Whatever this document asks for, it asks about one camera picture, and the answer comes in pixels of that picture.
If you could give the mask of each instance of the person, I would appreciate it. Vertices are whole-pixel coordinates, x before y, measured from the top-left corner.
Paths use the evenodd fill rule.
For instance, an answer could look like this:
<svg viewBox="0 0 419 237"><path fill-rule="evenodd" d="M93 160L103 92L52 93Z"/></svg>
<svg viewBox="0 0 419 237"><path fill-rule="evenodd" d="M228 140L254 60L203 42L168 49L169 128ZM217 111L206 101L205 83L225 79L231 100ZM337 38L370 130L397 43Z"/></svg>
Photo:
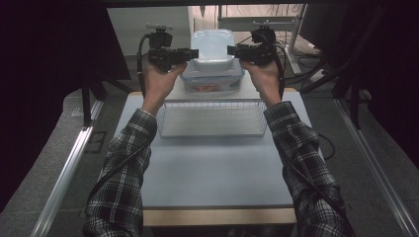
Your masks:
<svg viewBox="0 0 419 237"><path fill-rule="evenodd" d="M240 61L253 85L266 104L264 115L273 138L282 152L283 176L293 198L298 236L351 236L351 228L317 192L292 169L300 170L312 183L344 209L339 185L317 153L316 132L303 123L291 102L282 102L279 93L279 72L275 62L260 67ZM114 174L88 201L85 236L141 236L141 185L150 159L150 147L156 130L155 116L175 80L186 68L178 65L162 73L149 64L144 71L147 94L142 108L137 109L121 134L110 144L102 175L108 173L136 150L135 158Z"/></svg>

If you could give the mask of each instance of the plastic container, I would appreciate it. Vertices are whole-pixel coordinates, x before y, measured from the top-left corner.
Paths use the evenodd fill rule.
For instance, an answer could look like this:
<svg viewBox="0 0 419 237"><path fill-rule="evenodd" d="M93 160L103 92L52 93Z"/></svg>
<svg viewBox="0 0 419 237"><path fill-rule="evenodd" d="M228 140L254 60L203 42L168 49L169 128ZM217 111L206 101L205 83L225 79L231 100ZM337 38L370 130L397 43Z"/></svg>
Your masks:
<svg viewBox="0 0 419 237"><path fill-rule="evenodd" d="M237 58L227 54L227 46L234 45L229 30L203 30L192 35L191 48L200 57L188 62L181 78L189 93L234 92L240 88L244 70Z"/></svg>

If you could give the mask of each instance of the black curtain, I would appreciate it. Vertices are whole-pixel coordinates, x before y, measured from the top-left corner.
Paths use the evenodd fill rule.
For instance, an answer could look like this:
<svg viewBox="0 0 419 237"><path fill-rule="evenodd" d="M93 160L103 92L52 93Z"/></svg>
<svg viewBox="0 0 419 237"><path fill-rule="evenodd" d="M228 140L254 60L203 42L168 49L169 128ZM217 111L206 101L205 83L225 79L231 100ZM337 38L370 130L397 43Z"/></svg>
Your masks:
<svg viewBox="0 0 419 237"><path fill-rule="evenodd" d="M419 168L419 3L392 1L360 60L371 113Z"/></svg>
<svg viewBox="0 0 419 237"><path fill-rule="evenodd" d="M54 130L63 99L81 87L81 79L129 74L105 8L1 1L0 36L3 210Z"/></svg>

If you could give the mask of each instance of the plaid sleeve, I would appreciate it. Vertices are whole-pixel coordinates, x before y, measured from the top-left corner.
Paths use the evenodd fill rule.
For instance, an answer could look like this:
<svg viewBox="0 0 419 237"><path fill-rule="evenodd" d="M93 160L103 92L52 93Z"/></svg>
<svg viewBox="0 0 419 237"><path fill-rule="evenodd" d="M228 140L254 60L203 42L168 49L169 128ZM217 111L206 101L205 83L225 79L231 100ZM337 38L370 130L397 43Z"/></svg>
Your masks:
<svg viewBox="0 0 419 237"><path fill-rule="evenodd" d="M274 140L286 157L283 175L293 197L298 236L349 236L343 218L313 191L284 159L344 208L339 185L317 153L317 133L303 123L291 102L282 102L265 110L265 118Z"/></svg>
<svg viewBox="0 0 419 237"><path fill-rule="evenodd" d="M151 155L149 145L156 130L156 119L138 109L121 133L111 141L100 177L133 152L140 151L88 202L87 221L83 226L85 236L141 236L141 186Z"/></svg>

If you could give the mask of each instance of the wall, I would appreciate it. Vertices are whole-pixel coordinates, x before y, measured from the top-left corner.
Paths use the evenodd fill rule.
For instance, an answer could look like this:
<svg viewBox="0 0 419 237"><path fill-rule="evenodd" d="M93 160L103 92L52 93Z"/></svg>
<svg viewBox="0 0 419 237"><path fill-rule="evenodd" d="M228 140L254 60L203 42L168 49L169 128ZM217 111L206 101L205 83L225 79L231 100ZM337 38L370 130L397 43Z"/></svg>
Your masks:
<svg viewBox="0 0 419 237"><path fill-rule="evenodd" d="M167 31L173 36L171 48L190 47L191 32L188 7L113 8L109 16L125 56L136 55L142 36L155 32L145 25L171 26ZM148 51L148 39L142 53Z"/></svg>

